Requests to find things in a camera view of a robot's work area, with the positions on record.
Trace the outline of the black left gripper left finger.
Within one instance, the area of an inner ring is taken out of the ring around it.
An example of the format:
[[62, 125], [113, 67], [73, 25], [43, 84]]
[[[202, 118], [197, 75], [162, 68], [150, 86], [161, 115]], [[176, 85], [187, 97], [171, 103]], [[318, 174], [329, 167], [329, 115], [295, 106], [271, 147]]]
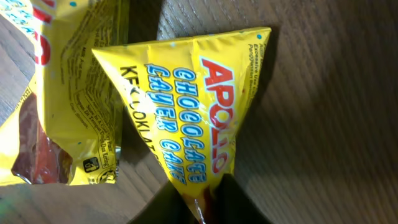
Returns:
[[168, 181], [127, 224], [195, 224], [193, 213]]

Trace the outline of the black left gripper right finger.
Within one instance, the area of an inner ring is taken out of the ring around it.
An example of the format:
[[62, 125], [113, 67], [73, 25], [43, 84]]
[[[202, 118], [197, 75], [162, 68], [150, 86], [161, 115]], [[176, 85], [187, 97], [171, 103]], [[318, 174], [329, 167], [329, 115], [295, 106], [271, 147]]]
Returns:
[[225, 174], [215, 190], [215, 215], [219, 224], [272, 224], [254, 205], [231, 174]]

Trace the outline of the yellow chocolate cake packet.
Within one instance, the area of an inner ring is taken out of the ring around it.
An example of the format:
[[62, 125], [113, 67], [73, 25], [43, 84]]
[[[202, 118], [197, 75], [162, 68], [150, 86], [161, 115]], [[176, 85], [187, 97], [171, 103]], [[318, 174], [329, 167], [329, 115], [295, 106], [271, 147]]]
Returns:
[[94, 48], [125, 44], [125, 0], [2, 1], [34, 45], [35, 72], [1, 126], [1, 185], [113, 184], [123, 102]]
[[257, 92], [269, 27], [98, 47], [132, 123], [200, 223], [234, 171], [236, 135]]

